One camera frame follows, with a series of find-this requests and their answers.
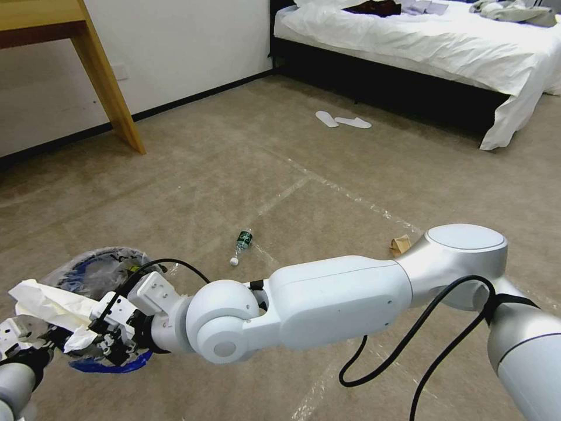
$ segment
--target beige carpet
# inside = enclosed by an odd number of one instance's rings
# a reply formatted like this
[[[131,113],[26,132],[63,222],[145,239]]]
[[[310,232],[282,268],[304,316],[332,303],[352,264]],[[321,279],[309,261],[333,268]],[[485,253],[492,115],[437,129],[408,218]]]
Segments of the beige carpet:
[[[373,128],[328,129],[314,116],[355,115]],[[470,222],[510,241],[507,273],[561,314],[561,99],[544,96],[511,146],[493,153],[454,128],[354,105],[275,76],[141,121],[148,154],[108,133],[0,174],[0,263],[7,291],[72,256],[125,244],[187,260],[210,278],[252,281],[275,269],[344,254],[388,258],[392,237]],[[228,261],[241,228],[254,247]],[[194,293],[187,272],[172,280]],[[0,299],[0,316],[12,301]],[[351,376],[378,365],[419,314],[374,337]],[[472,314],[438,309],[377,381],[341,388],[357,340],[316,350],[270,349],[242,364],[154,356],[126,375],[73,371],[62,357],[34,395],[44,420],[406,420],[416,382]],[[439,368],[418,420],[521,420],[493,374],[487,327]]]

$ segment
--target black cable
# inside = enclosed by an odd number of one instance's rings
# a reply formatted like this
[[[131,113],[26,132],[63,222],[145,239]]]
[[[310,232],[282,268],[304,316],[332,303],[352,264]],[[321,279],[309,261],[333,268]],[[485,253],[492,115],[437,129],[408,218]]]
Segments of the black cable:
[[[458,285],[463,284],[464,282],[468,282],[468,281],[480,281],[483,284],[485,284],[485,286],[489,289],[489,297],[487,298],[487,302],[486,302],[485,306],[487,306],[487,304],[494,299],[495,289],[493,287],[493,284],[488,279],[485,279],[485,278],[483,278],[481,276],[478,276],[478,275],[468,275],[468,276],[456,279],[450,285],[445,287],[431,301],[431,303],[427,306],[425,311],[423,311],[423,314],[421,314],[421,316],[417,319],[417,321],[412,326],[412,328],[409,330],[409,332],[407,332],[407,334],[403,337],[403,339],[400,341],[400,343],[397,345],[397,347],[393,350],[393,352],[390,354],[390,356],[387,359],[384,360],[384,362],[382,362],[375,370],[373,370],[369,374],[367,374],[367,375],[365,375],[365,376],[363,376],[363,377],[361,377],[357,380],[346,381],[344,379],[345,373],[351,367],[351,365],[358,359],[358,357],[361,355],[361,352],[363,351],[364,347],[366,346],[366,341],[368,339],[368,336],[365,335],[362,338],[362,343],[358,347],[358,349],[356,350],[356,353],[352,356],[352,358],[349,361],[347,361],[347,363],[343,366],[343,368],[339,372],[339,382],[341,383],[341,385],[343,385],[344,387],[348,387],[348,388],[356,387],[356,386],[363,385],[364,383],[367,383],[367,382],[373,380],[374,378],[376,378],[377,376],[379,376],[385,369],[387,369],[397,359],[399,354],[401,354],[401,352],[405,349],[407,344],[409,344],[409,342],[411,341],[413,336],[415,336],[415,334],[418,332],[418,330],[421,328],[423,323],[428,319],[428,317],[432,313],[432,311],[447,296],[447,294],[449,294],[451,292],[451,290],[456,288]],[[437,359],[431,364],[431,366],[429,367],[427,372],[423,375],[423,378],[419,382],[417,390],[415,391],[415,395],[413,397],[413,402],[411,404],[411,412],[410,412],[410,417],[409,417],[410,421],[414,421],[414,419],[415,419],[415,411],[416,411],[416,408],[417,408],[419,397],[421,396],[421,392],[423,391],[423,386],[428,381],[429,377],[434,372],[434,370],[436,370],[438,364],[440,364],[440,362],[442,362],[442,360],[473,329],[475,329],[475,327],[485,318],[485,315],[486,315],[486,308],[484,307],[483,311],[477,316],[477,318],[472,323],[470,323],[470,325],[462,333],[460,333],[460,335],[456,339],[454,339],[450,343],[450,345],[448,345],[448,347],[446,347],[446,349],[437,357]]]
[[[117,299],[119,298],[119,296],[127,296],[129,294],[129,292],[134,288],[134,286],[138,283],[138,281],[140,280],[140,278],[144,275],[143,271],[144,269],[159,264],[159,263],[177,263],[180,264],[182,266],[185,266],[188,269],[191,269],[193,272],[195,272],[198,276],[201,277],[201,279],[209,284],[210,281],[209,279],[201,272],[199,271],[196,267],[190,265],[187,262],[184,262],[183,260],[179,260],[179,259],[175,259],[175,258],[161,258],[161,259],[156,259],[153,261],[149,261],[148,263],[143,264],[141,267],[139,267],[137,270],[135,270],[135,272],[133,272],[132,274],[129,275],[129,277],[125,280],[125,282],[123,282],[121,285],[119,285],[119,287],[115,290],[115,295],[113,296],[113,298],[108,302],[107,306],[105,307],[105,309],[102,311],[102,313],[99,315],[99,317],[94,320],[90,325],[89,328],[97,333],[98,330],[96,328],[101,327],[103,330],[103,326],[101,326],[102,324],[106,323],[105,322],[105,316],[107,316],[109,314],[109,312],[111,311],[111,307],[113,306],[113,304],[115,304],[115,302],[117,301]]]
[[[440,355],[432,362],[430,367],[426,370],[425,374],[421,378],[417,390],[415,390],[415,395],[413,396],[413,401],[411,402],[411,411],[409,412],[409,421],[415,421],[415,412],[417,411],[417,405],[419,399],[421,398],[421,393],[428,379],[432,373],[437,369],[438,364],[448,356],[450,352],[462,341],[467,335],[469,335],[473,329],[477,327],[485,319],[485,311],[482,311],[478,316],[472,321],[468,327],[466,327],[450,344],[440,353]]]

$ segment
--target black bed frame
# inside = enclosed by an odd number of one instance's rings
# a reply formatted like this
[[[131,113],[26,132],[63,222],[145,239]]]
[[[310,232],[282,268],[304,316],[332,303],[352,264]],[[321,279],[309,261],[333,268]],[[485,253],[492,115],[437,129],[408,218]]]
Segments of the black bed frame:
[[[460,128],[479,138],[493,125],[496,108],[508,98],[499,92],[276,38],[273,30],[277,11],[294,4],[292,0],[269,0],[269,55],[279,73],[335,89],[355,103],[370,103],[407,117]]]

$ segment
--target table leg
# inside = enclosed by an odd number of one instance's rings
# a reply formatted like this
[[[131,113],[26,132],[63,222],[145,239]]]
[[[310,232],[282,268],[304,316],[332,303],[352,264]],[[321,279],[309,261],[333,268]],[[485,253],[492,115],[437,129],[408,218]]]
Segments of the table leg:
[[[119,89],[103,46],[99,41],[94,24],[84,3],[81,0],[79,3],[82,6],[86,20],[78,26],[75,34],[72,36],[74,48],[117,135],[127,141],[138,152],[145,154],[146,150],[138,137],[133,118],[124,101],[123,94]]]

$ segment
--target brown paper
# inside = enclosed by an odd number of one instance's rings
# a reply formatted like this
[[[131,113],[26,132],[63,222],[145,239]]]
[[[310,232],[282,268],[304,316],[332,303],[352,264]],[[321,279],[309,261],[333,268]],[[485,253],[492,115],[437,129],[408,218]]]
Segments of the brown paper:
[[[411,240],[409,239],[409,236],[407,234],[393,239],[390,245],[390,250],[392,251],[393,257],[400,256],[410,248],[411,248]]]

